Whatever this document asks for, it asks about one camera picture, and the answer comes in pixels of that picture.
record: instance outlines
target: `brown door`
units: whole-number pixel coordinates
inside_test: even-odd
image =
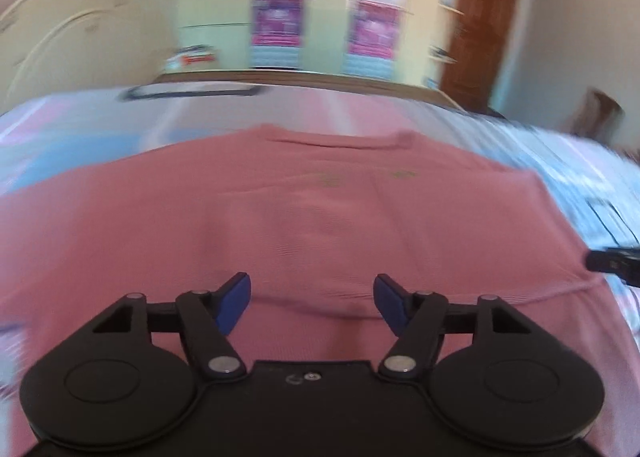
[[[460,0],[440,89],[468,111],[484,113],[498,74],[516,0]]]

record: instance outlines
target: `bedsheet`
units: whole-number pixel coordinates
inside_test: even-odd
[[[0,116],[0,195],[77,166],[263,122],[351,136],[418,130],[501,163],[535,170],[588,246],[638,243],[640,170],[600,145],[411,100],[309,88],[158,84],[28,102]],[[636,290],[616,277],[609,278],[609,285],[640,344]],[[6,351],[19,351],[19,329],[5,326],[0,342]],[[9,383],[14,372],[10,363],[0,362],[0,381]]]

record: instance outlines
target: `metal screw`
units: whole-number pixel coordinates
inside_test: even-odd
[[[385,360],[385,367],[394,372],[409,372],[415,369],[416,362],[409,356],[389,356]]]
[[[220,374],[229,374],[240,368],[240,360],[233,356],[218,356],[209,360],[209,369]]]

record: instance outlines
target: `pink shirt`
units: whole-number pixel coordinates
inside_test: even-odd
[[[640,451],[640,353],[586,247],[532,172],[428,140],[271,126],[80,168],[0,201],[0,318],[30,365],[126,293],[171,301],[252,277],[231,334],[245,361],[370,359],[394,337],[377,273],[452,302],[499,294],[598,370],[589,440]],[[154,336],[180,352],[177,337]],[[445,352],[459,348],[459,338]],[[14,455],[33,437],[18,412]]]

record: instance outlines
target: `wooden chair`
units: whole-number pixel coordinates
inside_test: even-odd
[[[569,133],[609,145],[611,136],[623,116],[624,111],[617,101],[590,87],[569,127]]]

